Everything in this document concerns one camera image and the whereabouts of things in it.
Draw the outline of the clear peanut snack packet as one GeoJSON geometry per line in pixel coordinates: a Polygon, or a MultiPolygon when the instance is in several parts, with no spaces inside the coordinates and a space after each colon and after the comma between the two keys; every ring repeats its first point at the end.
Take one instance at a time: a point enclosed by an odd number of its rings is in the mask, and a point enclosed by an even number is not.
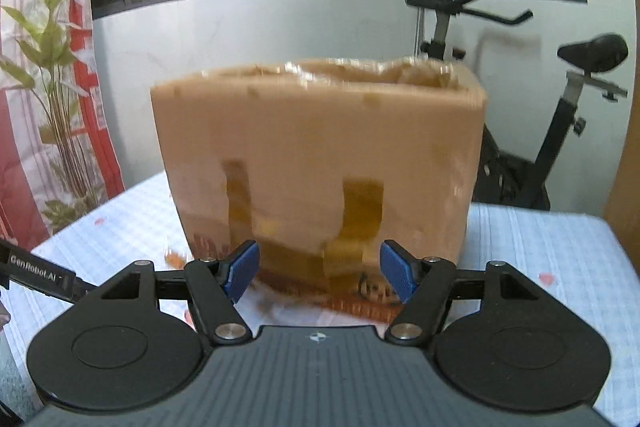
{"type": "Polygon", "coordinates": [[[186,255],[179,253],[179,251],[175,251],[174,248],[167,249],[166,254],[164,254],[164,259],[166,265],[168,265],[171,270],[182,270],[189,262],[186,255]]]}

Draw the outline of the red floral curtain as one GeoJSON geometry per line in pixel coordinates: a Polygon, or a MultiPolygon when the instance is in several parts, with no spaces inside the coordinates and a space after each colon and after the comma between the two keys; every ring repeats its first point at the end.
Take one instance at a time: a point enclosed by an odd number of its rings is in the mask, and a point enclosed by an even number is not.
{"type": "Polygon", "coordinates": [[[1,0],[1,236],[32,249],[122,193],[91,0],[1,0]]]}

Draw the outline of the black exercise bike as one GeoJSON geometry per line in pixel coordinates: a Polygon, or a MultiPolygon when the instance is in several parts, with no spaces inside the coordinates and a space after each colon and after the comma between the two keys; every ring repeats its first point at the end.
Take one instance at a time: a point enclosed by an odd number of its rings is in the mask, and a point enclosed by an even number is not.
{"type": "Polygon", "coordinates": [[[594,104],[627,98],[631,42],[578,24],[559,1],[405,2],[435,15],[422,56],[469,67],[488,93],[474,200],[600,215],[628,117],[594,104]]]}

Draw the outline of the brown cardboard box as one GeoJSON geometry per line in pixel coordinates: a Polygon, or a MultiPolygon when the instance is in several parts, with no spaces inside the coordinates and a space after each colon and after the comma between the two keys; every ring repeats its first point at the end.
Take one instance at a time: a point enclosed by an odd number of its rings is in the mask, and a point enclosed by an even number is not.
{"type": "Polygon", "coordinates": [[[487,95],[450,62],[326,58],[209,69],[151,91],[157,141],[193,257],[253,239],[258,280],[373,322],[400,302],[387,239],[457,261],[487,95]]]}

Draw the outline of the blue plaid tablecloth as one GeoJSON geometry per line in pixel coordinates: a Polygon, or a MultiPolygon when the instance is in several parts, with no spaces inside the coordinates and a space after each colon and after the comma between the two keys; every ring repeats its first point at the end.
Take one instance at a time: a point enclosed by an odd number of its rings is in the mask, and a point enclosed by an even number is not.
{"type": "Polygon", "coordinates": [[[212,345],[183,270],[138,260],[35,335],[37,426],[602,426],[603,336],[509,263],[457,267],[423,346],[371,326],[212,345]]]}

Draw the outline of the wooden door panel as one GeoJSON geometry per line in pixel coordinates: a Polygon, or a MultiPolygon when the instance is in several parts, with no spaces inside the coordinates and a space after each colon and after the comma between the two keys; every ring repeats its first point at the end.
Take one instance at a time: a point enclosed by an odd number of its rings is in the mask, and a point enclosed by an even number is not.
{"type": "Polygon", "coordinates": [[[604,210],[604,219],[639,271],[640,225],[639,67],[636,67],[627,134],[616,177],[604,210]]]}

